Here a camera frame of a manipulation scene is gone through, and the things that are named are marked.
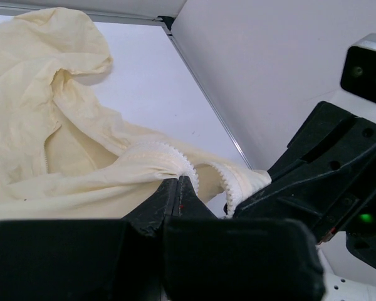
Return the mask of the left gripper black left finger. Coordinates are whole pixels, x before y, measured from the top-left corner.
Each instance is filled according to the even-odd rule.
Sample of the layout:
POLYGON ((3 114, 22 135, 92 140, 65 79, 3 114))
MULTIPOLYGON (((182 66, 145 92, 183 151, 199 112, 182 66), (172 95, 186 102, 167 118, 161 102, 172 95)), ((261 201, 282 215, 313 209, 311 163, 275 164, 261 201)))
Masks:
POLYGON ((0 300, 164 300, 159 231, 176 179, 120 219, 0 221, 0 300))

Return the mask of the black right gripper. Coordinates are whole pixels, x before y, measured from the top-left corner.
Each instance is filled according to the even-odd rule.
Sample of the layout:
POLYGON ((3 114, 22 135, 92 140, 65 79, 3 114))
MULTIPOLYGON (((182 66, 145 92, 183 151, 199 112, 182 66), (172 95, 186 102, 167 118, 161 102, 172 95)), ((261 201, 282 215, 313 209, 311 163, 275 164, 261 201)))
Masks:
POLYGON ((376 269, 376 125, 320 102, 269 170, 274 183, 234 218, 294 219, 318 243, 345 232, 347 250, 376 269))

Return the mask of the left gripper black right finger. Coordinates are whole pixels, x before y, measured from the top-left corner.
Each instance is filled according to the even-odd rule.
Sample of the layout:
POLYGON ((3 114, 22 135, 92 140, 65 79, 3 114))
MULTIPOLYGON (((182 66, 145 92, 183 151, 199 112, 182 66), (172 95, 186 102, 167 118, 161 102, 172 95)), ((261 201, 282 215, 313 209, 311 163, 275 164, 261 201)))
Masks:
POLYGON ((323 267, 309 229, 292 219, 219 219, 179 178, 162 227, 170 300, 321 300, 323 267))

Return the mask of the cream yellow zip jacket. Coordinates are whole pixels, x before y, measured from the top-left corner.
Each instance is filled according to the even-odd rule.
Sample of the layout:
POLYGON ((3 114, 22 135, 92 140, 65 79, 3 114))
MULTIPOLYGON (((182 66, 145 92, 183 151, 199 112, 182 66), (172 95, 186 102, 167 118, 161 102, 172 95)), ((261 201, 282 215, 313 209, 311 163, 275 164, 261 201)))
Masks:
POLYGON ((271 183, 222 157, 126 122, 77 81, 112 65, 83 12, 51 8, 0 24, 0 220, 121 218, 165 179, 187 176, 227 212, 271 183))

